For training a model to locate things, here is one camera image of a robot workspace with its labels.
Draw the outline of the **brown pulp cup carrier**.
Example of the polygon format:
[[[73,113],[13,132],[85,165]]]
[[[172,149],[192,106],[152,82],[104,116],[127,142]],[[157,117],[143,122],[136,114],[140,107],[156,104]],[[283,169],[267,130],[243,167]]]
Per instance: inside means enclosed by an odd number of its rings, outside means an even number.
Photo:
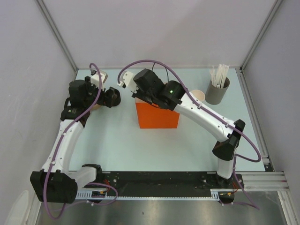
[[[95,105],[91,108],[91,111],[97,110],[97,109],[99,109],[100,107],[102,107],[102,106],[99,105],[99,104],[95,104]]]

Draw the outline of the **orange paper bag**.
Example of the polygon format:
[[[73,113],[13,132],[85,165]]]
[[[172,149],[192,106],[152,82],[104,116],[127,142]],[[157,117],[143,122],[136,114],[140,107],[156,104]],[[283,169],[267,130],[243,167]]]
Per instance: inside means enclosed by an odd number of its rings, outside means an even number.
[[[147,68],[138,72],[134,76],[134,81],[140,90],[152,93],[168,105],[168,109],[161,109],[134,98],[139,127],[144,129],[177,128],[180,114],[174,109],[184,94],[181,84],[174,80],[163,82],[155,72]]]

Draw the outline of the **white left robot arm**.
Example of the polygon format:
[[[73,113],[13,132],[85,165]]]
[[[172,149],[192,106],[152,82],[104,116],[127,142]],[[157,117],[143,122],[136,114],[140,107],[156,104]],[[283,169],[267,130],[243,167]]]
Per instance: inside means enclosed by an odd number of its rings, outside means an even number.
[[[79,189],[97,188],[103,184],[104,175],[100,165],[84,164],[73,174],[68,171],[77,140],[90,115],[91,104],[96,102],[97,105],[111,108],[120,103],[117,89],[104,88],[107,78],[107,74],[101,73],[69,84],[69,97],[61,113],[59,133],[52,151],[42,169],[32,172],[30,176],[39,201],[73,203]]]

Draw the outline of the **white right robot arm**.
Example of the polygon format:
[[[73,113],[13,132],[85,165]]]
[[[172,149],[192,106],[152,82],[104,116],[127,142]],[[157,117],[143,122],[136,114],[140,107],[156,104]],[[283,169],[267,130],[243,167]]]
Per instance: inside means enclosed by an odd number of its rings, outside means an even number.
[[[183,85],[171,80],[163,83],[151,70],[144,69],[131,78],[132,96],[148,104],[175,111],[205,128],[217,140],[212,153],[217,157],[216,182],[221,188],[233,183],[234,154],[239,145],[245,122],[223,119],[204,105]]]

